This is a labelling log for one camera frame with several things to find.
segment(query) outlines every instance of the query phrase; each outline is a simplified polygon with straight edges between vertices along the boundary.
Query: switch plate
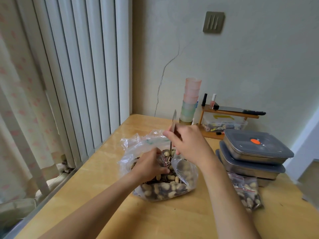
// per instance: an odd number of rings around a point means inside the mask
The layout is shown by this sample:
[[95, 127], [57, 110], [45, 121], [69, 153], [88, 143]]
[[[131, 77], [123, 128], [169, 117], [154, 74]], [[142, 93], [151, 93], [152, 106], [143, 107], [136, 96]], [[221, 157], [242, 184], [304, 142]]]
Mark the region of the switch plate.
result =
[[203, 32], [221, 33], [225, 20], [224, 12], [206, 12]]

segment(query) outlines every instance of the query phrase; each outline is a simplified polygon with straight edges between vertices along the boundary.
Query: pink cup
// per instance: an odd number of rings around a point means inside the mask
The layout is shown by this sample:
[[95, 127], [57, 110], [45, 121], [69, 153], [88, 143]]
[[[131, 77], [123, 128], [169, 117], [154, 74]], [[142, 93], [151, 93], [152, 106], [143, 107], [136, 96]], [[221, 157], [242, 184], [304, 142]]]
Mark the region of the pink cup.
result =
[[200, 89], [201, 83], [202, 83], [202, 80], [198, 80], [195, 78], [187, 78], [185, 87], [187, 89]]
[[190, 96], [187, 96], [186, 94], [184, 94], [183, 101], [187, 104], [196, 104], [197, 100], [198, 100], [198, 96], [197, 97], [190, 97]]
[[190, 96], [190, 97], [197, 97], [199, 94], [199, 89], [190, 89], [190, 88], [185, 87], [184, 94], [186, 96]]

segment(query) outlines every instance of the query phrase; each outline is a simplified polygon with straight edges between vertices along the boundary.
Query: floor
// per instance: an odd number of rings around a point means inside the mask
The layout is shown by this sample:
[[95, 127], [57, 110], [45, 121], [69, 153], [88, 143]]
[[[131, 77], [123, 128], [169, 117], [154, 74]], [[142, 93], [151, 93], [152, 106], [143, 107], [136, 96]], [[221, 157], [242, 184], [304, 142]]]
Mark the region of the floor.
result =
[[309, 201], [319, 210], [319, 161], [313, 161], [298, 180], [298, 188]]

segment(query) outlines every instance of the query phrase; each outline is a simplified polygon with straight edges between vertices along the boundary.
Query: small plastic bag of nuts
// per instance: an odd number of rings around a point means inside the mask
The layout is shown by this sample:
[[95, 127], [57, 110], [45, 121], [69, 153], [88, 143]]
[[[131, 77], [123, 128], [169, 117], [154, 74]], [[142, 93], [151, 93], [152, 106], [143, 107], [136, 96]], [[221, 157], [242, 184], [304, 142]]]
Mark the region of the small plastic bag of nuts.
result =
[[158, 156], [159, 164], [169, 168], [170, 173], [158, 175], [133, 191], [133, 195], [148, 201], [174, 198], [196, 188], [198, 178], [196, 165], [185, 160], [181, 155], [175, 155], [175, 150], [170, 153], [170, 141], [162, 135], [162, 132], [162, 130], [152, 130], [145, 137], [135, 135], [132, 138], [133, 141], [121, 140], [125, 153], [118, 162], [120, 176], [129, 173], [143, 153], [155, 147], [162, 150], [162, 154]]
[[244, 177], [235, 173], [228, 173], [228, 176], [248, 212], [263, 207], [256, 177]]

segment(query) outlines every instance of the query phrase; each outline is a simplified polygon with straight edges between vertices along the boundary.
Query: person's left hand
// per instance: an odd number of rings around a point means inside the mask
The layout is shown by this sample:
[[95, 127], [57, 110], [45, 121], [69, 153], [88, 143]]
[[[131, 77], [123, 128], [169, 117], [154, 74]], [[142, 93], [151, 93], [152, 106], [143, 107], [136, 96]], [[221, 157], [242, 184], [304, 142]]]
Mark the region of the person's left hand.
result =
[[143, 153], [138, 159], [132, 173], [135, 173], [141, 180], [141, 183], [152, 180], [158, 174], [168, 174], [169, 169], [161, 167], [157, 161], [157, 156], [162, 151], [159, 148], [153, 148], [151, 151]]

